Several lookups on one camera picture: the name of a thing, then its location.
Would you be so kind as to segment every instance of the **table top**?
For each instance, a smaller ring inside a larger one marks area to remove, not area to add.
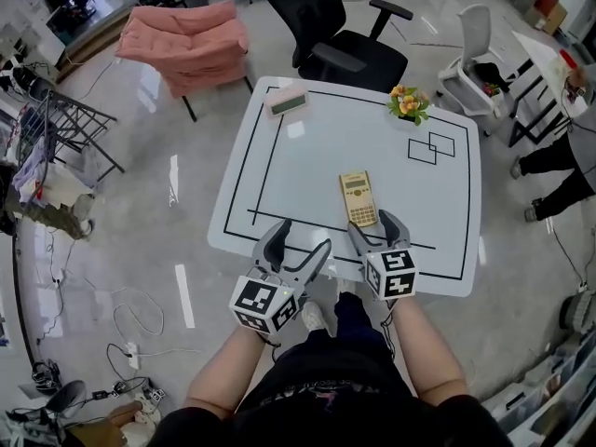
[[[583,98],[577,98],[574,104],[571,104],[566,96],[563,96],[563,88],[565,85],[565,78],[553,71],[552,61],[559,58],[559,53],[551,47],[540,43],[528,36],[512,32],[518,41],[526,50],[530,59],[538,69],[544,80],[549,85],[552,96],[562,110],[563,115],[569,115],[569,117],[578,117],[584,111],[588,109],[588,105]]]
[[[308,89],[308,105],[270,118],[264,95],[294,81]],[[223,177],[211,246],[250,257],[255,242],[287,218],[293,220],[287,266],[330,238],[332,255],[321,272],[362,281],[339,176],[367,170],[376,208],[392,212],[410,230],[420,269],[416,289],[469,295],[481,220],[476,123],[430,106],[428,121],[417,127],[391,115],[388,101],[388,95],[366,89],[262,77]],[[363,231],[373,240],[385,235],[379,223]]]

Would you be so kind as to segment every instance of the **yellow calculator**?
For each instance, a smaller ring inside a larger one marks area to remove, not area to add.
[[[364,171],[340,175],[339,182],[344,192],[348,219],[358,227],[376,224],[376,209],[369,174]]]

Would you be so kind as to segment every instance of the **pink cushion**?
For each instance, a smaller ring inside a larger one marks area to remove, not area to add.
[[[174,97],[246,75],[249,44],[232,2],[199,8],[136,7],[116,56],[154,66]]]

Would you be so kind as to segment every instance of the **glossy floor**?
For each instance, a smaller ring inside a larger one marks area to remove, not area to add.
[[[370,31],[377,10],[367,1],[345,2],[347,28]],[[492,46],[511,68],[527,58],[511,30],[550,41],[530,29],[507,0],[390,1],[409,8],[414,20],[392,20],[381,41],[409,58],[402,82],[429,93],[437,87],[437,72],[461,52],[456,15],[468,5],[490,6]],[[294,42],[283,21],[264,0],[254,0],[252,5],[237,0],[237,5],[251,36],[253,81],[262,75],[296,75],[291,68]],[[110,387],[116,377],[105,356],[106,345],[122,345],[113,312],[118,305],[128,304],[147,331],[139,328],[126,308],[116,310],[115,317],[125,337],[138,343],[143,353],[172,348],[200,351],[142,359],[139,374],[151,376],[166,390],[169,398],[163,407],[167,410],[180,405],[193,375],[235,327],[227,303],[238,275],[249,268],[249,260],[212,249],[207,231],[251,95],[244,82],[194,94],[189,98],[198,117],[194,124],[183,103],[171,98],[158,73],[136,62],[114,61],[113,47],[78,69],[62,91],[81,98],[108,64],[83,102],[118,118],[101,141],[126,173],[113,172],[102,182],[90,210],[96,229],[88,241],[73,246],[63,284],[63,313],[35,354],[55,359],[65,379],[83,379],[89,390]],[[522,87],[522,82],[516,83],[513,91]],[[533,147],[521,142],[507,148],[510,120],[493,123],[491,128],[494,136],[481,141],[482,221],[474,290],[465,299],[420,296],[461,360],[472,391],[480,396],[541,355],[557,336],[561,301],[574,292],[578,282],[552,226],[528,224],[522,217],[524,207],[552,190],[562,174],[513,181],[508,174],[511,161]],[[101,163],[100,157],[88,154],[90,172]],[[580,267],[589,245],[589,227],[594,224],[587,215],[589,204],[578,204],[552,221]],[[59,274],[72,241],[62,233],[54,237],[52,257],[47,251],[51,242],[47,230],[32,223],[22,225],[20,287],[33,343],[50,329],[61,308],[57,292],[48,287],[50,269],[54,277]],[[327,314],[332,313],[334,285],[333,280],[320,278],[311,290]],[[110,293],[124,288],[149,293],[163,308],[160,336],[148,332],[159,331],[161,318],[147,297],[135,291]],[[383,308],[371,300],[365,287],[359,290],[378,322],[384,317]],[[305,328],[297,321],[279,340],[285,349],[304,337]],[[132,375],[126,359],[115,349],[110,354],[123,375]],[[270,362],[265,356],[259,371]],[[101,415],[110,402],[116,401],[91,403],[81,415]]]

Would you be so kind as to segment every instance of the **forearm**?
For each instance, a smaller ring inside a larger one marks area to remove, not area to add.
[[[436,405],[467,394],[464,372],[454,353],[413,297],[398,301],[393,323],[419,398]]]
[[[236,327],[196,375],[184,406],[203,407],[222,418],[233,413],[249,388],[263,349],[264,342],[256,332]]]

